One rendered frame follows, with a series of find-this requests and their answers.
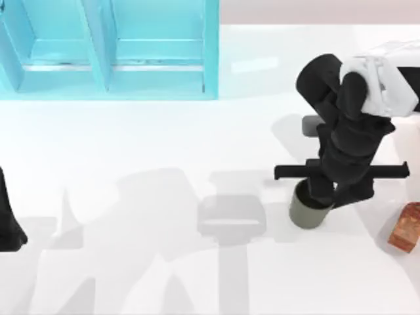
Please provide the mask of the light blue rack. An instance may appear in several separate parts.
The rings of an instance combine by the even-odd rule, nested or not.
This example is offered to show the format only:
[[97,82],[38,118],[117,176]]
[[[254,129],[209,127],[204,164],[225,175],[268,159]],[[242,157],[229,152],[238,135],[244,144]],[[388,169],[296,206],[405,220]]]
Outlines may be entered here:
[[0,0],[0,100],[213,100],[221,0]]

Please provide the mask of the grey-green cup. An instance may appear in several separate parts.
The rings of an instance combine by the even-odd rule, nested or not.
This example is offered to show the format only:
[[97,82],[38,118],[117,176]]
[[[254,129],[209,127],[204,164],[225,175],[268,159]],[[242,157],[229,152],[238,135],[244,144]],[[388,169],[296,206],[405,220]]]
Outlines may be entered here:
[[333,209],[334,203],[320,202],[310,196],[308,180],[300,180],[294,187],[289,204],[289,218],[299,228],[311,230],[319,227]]

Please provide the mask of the brown bread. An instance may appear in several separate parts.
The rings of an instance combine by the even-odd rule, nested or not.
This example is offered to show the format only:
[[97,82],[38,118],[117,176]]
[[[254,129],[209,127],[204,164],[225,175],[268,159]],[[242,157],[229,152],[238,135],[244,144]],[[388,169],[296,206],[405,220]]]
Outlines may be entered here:
[[388,243],[411,253],[420,239],[420,202],[407,203],[390,233]]

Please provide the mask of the grey rounded box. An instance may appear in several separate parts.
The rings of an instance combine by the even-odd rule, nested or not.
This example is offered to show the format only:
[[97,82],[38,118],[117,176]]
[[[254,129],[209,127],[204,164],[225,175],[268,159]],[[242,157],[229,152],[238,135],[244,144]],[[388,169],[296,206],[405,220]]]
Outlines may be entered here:
[[314,138],[318,136],[317,128],[324,124],[324,120],[318,115],[306,115],[302,118],[301,129],[306,137]]

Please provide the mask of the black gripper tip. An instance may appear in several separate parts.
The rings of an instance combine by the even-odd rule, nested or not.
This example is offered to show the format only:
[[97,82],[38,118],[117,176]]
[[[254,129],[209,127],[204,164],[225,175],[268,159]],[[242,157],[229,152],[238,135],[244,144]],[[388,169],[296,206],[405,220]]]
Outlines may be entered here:
[[0,167],[0,253],[19,251],[28,242],[9,201],[3,169]]

